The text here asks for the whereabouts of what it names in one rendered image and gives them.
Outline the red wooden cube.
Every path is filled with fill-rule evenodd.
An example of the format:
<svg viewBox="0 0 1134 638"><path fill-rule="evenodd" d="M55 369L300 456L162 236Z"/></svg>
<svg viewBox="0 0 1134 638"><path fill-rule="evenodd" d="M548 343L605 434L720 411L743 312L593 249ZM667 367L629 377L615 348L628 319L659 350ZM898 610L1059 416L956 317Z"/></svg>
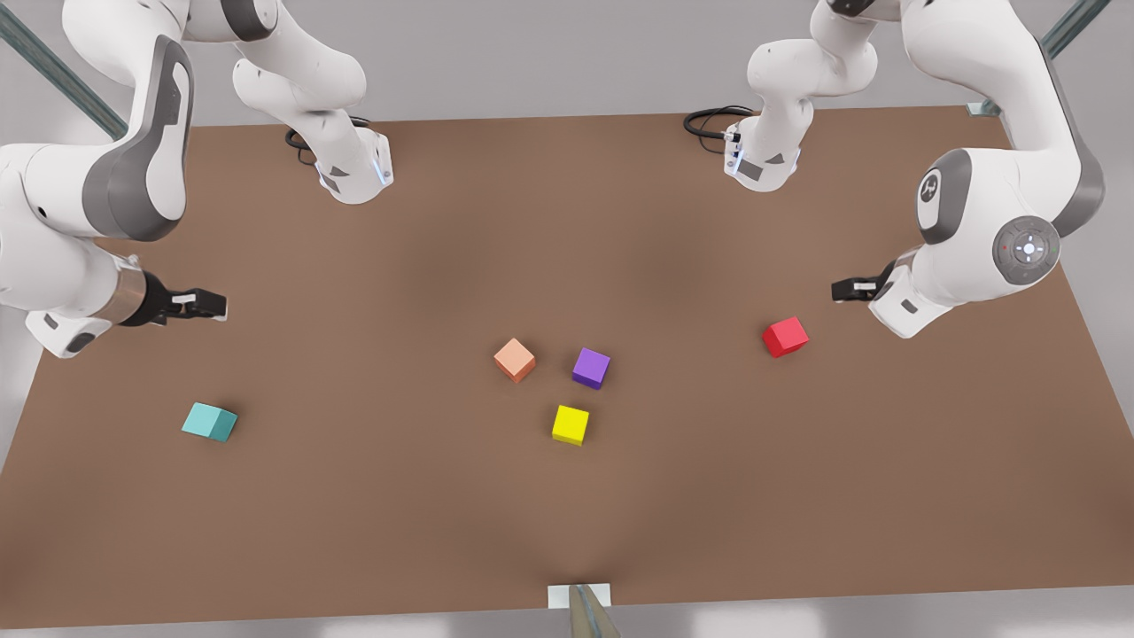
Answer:
<svg viewBox="0 0 1134 638"><path fill-rule="evenodd" d="M809 343L810 339L798 316L790 316L765 327L765 331L762 332L762 340L773 358L781 358L785 354L799 350Z"/></svg>

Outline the teal blue wooden cube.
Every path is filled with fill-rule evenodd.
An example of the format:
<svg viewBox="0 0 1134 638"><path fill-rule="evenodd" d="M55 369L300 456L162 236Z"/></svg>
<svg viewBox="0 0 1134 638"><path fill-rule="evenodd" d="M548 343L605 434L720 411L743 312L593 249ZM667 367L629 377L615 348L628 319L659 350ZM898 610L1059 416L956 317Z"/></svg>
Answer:
<svg viewBox="0 0 1134 638"><path fill-rule="evenodd" d="M235 412L214 405L195 402L183 420L183 432L215 441L227 441L237 423Z"/></svg>

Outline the purple wooden cube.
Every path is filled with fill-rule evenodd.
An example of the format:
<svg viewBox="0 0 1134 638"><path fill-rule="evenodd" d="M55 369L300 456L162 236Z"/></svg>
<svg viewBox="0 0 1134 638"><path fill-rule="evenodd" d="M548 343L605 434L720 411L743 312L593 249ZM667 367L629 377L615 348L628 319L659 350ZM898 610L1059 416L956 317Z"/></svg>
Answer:
<svg viewBox="0 0 1134 638"><path fill-rule="evenodd" d="M583 347L572 368L572 380L583 386L600 389L610 366L610 356Z"/></svg>

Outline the yellow wooden cube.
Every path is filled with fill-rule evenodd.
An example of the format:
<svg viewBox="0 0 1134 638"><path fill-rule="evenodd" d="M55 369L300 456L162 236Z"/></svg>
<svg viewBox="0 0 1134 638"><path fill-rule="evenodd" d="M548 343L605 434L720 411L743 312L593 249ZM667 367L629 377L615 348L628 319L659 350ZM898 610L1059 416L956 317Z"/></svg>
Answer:
<svg viewBox="0 0 1134 638"><path fill-rule="evenodd" d="M582 446L590 420L590 412L584 409L559 405L552 424L552 439L575 446Z"/></svg>

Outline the salmon orange wooden cube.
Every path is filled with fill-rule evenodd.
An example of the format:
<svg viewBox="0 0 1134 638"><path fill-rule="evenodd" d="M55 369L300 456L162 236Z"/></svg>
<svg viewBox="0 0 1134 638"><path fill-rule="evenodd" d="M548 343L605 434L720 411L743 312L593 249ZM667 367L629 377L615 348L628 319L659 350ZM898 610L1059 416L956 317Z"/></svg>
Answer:
<svg viewBox="0 0 1134 638"><path fill-rule="evenodd" d="M493 356L493 360L509 378L515 381L515 383L519 383L519 381L525 378L536 366L534 354L528 351L527 348L515 338L511 338L507 344L503 344L503 347L500 348L500 350Z"/></svg>

